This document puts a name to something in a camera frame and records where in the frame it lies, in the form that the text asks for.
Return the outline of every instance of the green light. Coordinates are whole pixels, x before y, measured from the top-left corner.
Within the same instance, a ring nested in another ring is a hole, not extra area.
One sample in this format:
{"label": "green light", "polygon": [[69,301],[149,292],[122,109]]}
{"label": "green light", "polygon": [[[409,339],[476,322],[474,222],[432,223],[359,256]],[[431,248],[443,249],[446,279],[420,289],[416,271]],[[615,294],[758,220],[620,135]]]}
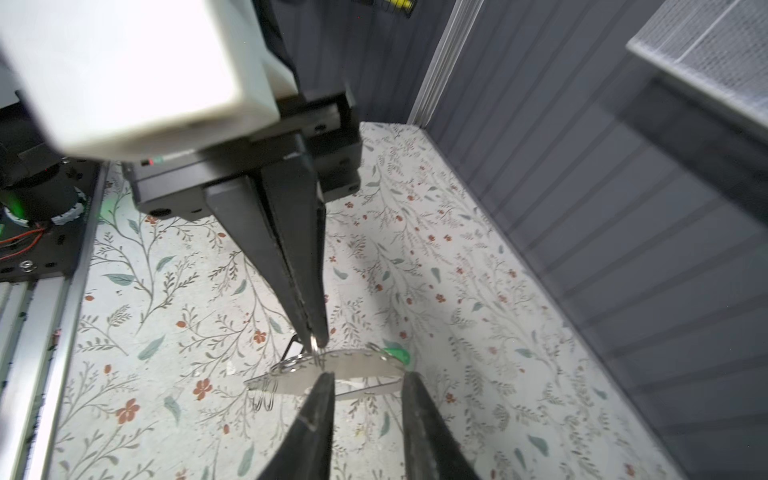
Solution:
{"label": "green light", "polygon": [[6,207],[8,207],[12,214],[21,220],[25,220],[27,218],[26,213],[24,212],[24,207],[22,206],[22,202],[19,201],[18,197],[9,192],[5,199],[8,202]]}
{"label": "green light", "polygon": [[117,206],[117,203],[118,199],[116,197],[110,196],[108,198],[104,198],[101,202],[99,217],[108,218],[108,215],[111,215],[114,212],[114,208]]}

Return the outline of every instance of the metal keychain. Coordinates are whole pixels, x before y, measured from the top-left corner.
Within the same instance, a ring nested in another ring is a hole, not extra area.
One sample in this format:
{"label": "metal keychain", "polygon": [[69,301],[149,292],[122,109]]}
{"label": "metal keychain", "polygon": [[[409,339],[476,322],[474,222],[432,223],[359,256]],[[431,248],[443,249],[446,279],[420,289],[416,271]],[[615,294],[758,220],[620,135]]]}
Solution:
{"label": "metal keychain", "polygon": [[[367,343],[365,349],[341,349],[320,352],[313,349],[285,359],[256,378],[247,380],[249,390],[288,395],[304,395],[323,372],[333,372],[336,380],[366,379],[366,386],[336,395],[336,400],[359,399],[364,396],[398,392],[406,374],[405,364],[398,358]],[[370,385],[372,379],[377,383]]]}

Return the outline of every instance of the screw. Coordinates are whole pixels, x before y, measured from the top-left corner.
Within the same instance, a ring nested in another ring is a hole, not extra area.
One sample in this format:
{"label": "screw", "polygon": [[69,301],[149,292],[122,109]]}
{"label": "screw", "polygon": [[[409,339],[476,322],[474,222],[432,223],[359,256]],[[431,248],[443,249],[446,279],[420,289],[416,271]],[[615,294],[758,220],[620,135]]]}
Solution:
{"label": "screw", "polygon": [[22,272],[26,272],[26,273],[33,271],[37,267],[38,266],[35,265],[35,262],[33,262],[32,260],[24,260],[18,265],[18,268],[22,269]]}

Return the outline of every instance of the table surface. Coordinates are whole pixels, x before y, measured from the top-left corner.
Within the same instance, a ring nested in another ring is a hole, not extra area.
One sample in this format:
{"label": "table surface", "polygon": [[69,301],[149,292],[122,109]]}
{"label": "table surface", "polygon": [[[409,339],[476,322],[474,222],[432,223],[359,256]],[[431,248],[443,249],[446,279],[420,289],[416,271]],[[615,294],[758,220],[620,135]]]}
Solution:
{"label": "table surface", "polygon": [[[413,126],[362,124],[362,188],[328,204],[330,349],[407,349],[482,478],[679,478]],[[49,476],[256,478],[301,400],[254,411],[292,332],[213,219],[137,212],[112,167]],[[338,402],[332,478],[402,478],[399,394]]]}

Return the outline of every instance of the striped wall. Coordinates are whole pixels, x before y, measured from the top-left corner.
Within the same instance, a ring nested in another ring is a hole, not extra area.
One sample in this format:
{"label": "striped wall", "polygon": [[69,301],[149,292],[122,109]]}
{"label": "striped wall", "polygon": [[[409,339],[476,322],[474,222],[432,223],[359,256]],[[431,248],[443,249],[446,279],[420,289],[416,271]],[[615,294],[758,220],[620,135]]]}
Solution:
{"label": "striped wall", "polygon": [[690,477],[768,478],[768,147],[626,52],[661,3],[485,2],[426,130]]}
{"label": "striped wall", "polygon": [[362,120],[405,123],[453,0],[419,0],[410,18],[352,0],[273,0],[302,89],[352,88]]}

